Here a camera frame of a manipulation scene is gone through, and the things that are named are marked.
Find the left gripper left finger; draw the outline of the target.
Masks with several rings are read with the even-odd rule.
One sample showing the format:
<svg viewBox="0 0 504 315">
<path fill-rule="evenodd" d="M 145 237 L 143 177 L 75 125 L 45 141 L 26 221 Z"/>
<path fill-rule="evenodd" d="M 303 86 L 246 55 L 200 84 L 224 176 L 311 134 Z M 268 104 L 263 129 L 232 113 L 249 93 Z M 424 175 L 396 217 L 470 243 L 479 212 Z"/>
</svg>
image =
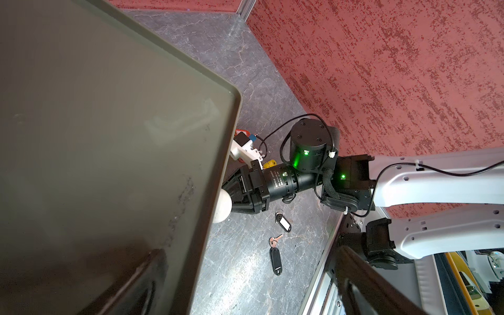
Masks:
<svg viewBox="0 0 504 315">
<path fill-rule="evenodd" d="M 80 314 L 154 314 L 168 270 L 163 249 L 154 249 Z"/>
</svg>

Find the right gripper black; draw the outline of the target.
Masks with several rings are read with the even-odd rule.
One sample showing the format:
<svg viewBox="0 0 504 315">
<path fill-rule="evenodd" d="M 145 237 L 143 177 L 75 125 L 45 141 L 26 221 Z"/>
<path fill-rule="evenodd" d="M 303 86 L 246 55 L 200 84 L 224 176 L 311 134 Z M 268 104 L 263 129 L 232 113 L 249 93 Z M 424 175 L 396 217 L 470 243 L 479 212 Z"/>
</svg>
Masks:
<svg viewBox="0 0 504 315">
<path fill-rule="evenodd" d="M 270 193 L 259 160 L 252 161 L 250 167 L 244 165 L 235 171 L 222 189 L 232 200 L 233 213 L 254 215 L 269 209 Z"/>
</svg>

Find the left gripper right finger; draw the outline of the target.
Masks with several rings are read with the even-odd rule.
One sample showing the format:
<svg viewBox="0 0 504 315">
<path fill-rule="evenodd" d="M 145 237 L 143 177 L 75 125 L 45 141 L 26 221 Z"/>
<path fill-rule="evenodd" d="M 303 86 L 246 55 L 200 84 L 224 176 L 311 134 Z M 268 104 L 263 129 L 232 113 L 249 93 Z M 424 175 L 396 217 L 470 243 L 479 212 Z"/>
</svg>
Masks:
<svg viewBox="0 0 504 315">
<path fill-rule="evenodd" d="M 337 249 L 335 276 L 347 314 L 425 314 L 352 249 Z"/>
</svg>

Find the olive top drawer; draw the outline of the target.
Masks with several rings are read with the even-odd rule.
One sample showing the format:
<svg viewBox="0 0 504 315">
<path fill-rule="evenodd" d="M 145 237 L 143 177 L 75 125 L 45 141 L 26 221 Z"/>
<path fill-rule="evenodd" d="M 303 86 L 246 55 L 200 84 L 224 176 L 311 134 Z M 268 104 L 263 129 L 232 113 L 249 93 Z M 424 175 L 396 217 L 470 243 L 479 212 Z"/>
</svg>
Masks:
<svg viewBox="0 0 504 315">
<path fill-rule="evenodd" d="M 232 198 L 226 190 L 220 189 L 215 212 L 213 215 L 213 223 L 221 223 L 225 221 L 230 215 L 231 211 Z"/>
</svg>

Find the key black tag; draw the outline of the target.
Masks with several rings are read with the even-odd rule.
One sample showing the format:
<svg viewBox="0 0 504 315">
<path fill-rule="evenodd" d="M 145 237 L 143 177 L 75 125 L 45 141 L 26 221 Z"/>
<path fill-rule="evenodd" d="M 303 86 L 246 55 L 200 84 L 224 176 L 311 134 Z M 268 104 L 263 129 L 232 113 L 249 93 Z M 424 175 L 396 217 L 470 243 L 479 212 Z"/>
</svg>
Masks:
<svg viewBox="0 0 504 315">
<path fill-rule="evenodd" d="M 285 232 L 291 232 L 292 224 L 288 219 L 286 219 L 285 215 L 282 212 L 277 211 L 275 213 L 275 222 L 279 224 Z"/>
<path fill-rule="evenodd" d="M 278 248 L 278 242 L 279 239 L 282 238 L 282 234 L 277 236 L 277 237 L 271 237 L 269 239 L 269 245 L 270 245 L 270 260 L 272 263 L 272 270 L 273 273 L 277 276 L 282 274 L 282 259 L 281 259 L 281 254 Z"/>
</svg>

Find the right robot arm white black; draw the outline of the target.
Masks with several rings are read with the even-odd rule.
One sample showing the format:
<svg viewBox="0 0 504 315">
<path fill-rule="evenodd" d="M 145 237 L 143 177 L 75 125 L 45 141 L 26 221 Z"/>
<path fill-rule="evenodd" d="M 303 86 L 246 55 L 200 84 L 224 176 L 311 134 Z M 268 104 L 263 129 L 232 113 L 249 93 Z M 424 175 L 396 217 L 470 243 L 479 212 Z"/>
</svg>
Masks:
<svg viewBox="0 0 504 315">
<path fill-rule="evenodd" d="M 365 230 L 353 246 L 370 265 L 395 269 L 426 256 L 503 247 L 503 149 L 430 156 L 339 155 L 340 133 L 320 116 L 288 122 L 281 163 L 265 167 L 267 147 L 237 133 L 230 156 L 243 161 L 220 189 L 213 220 L 258 214 L 312 190 L 319 202 Z"/>
</svg>

